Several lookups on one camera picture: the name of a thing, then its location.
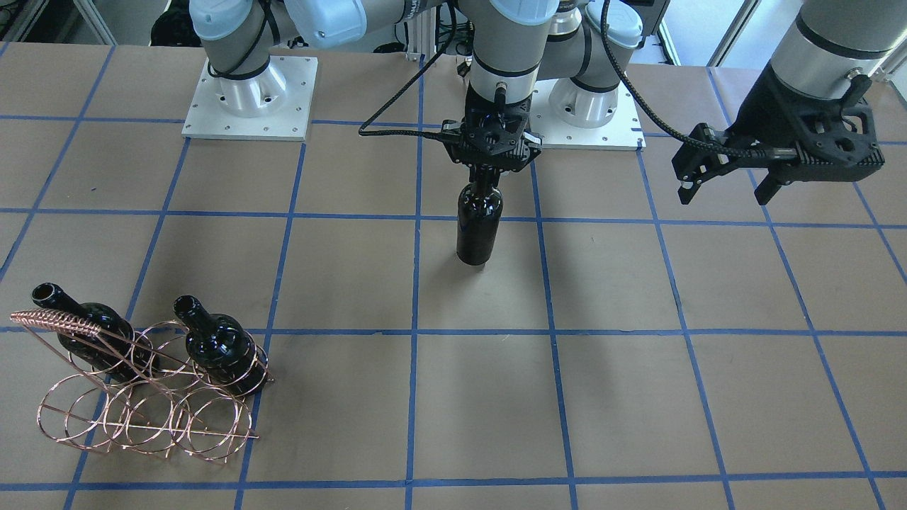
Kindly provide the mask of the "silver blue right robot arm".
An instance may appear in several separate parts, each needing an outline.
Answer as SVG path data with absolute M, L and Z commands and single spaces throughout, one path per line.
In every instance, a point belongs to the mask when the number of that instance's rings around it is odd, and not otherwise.
M 565 91 L 558 102 L 569 125 L 606 125 L 609 114 L 590 112 L 610 101 L 642 38 L 639 15 L 619 1 L 450 1 L 473 26 L 462 120 L 419 136 L 443 143 L 451 160 L 466 165 L 473 183 L 518 172 L 541 153 L 531 132 L 531 104 L 540 80 Z

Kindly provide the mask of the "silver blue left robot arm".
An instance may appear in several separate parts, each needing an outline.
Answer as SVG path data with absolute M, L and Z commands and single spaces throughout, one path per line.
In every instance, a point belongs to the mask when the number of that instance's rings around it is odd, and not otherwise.
M 872 75 L 905 40 L 903 1 L 806 1 L 726 130 L 694 126 L 672 158 L 678 198 L 763 168 L 761 205 L 791 183 L 855 183 L 884 165 Z

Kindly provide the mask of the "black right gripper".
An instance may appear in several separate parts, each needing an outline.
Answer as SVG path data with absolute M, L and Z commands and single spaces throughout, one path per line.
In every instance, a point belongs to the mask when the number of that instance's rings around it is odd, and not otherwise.
M 531 97 L 499 106 L 469 91 L 462 120 L 444 120 L 441 142 L 451 160 L 469 166 L 469 183 L 482 180 L 480 166 L 490 167 L 490 187 L 498 188 L 503 171 L 521 171 L 541 154 L 541 138 L 530 132 Z

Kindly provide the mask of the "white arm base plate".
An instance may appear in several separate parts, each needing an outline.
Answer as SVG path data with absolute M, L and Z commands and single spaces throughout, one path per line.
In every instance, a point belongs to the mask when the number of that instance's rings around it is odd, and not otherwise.
M 531 131 L 544 149 L 637 151 L 646 142 L 636 104 L 625 85 L 586 91 L 570 78 L 536 81 Z
M 191 139 L 305 142 L 315 90 L 315 56 L 272 56 L 246 80 L 202 68 L 181 134 Z

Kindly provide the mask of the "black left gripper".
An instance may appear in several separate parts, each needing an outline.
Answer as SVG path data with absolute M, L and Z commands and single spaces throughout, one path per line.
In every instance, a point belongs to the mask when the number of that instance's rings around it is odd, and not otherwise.
M 791 89 L 768 64 L 741 103 L 729 129 L 714 130 L 720 145 L 735 149 L 795 149 L 796 159 L 729 157 L 685 143 L 672 158 L 680 187 L 678 199 L 689 205 L 707 181 L 735 168 L 767 168 L 754 190 L 765 206 L 792 181 L 853 183 L 884 165 L 874 116 L 864 95 L 872 85 L 865 74 L 845 79 L 841 98 L 819 99 Z

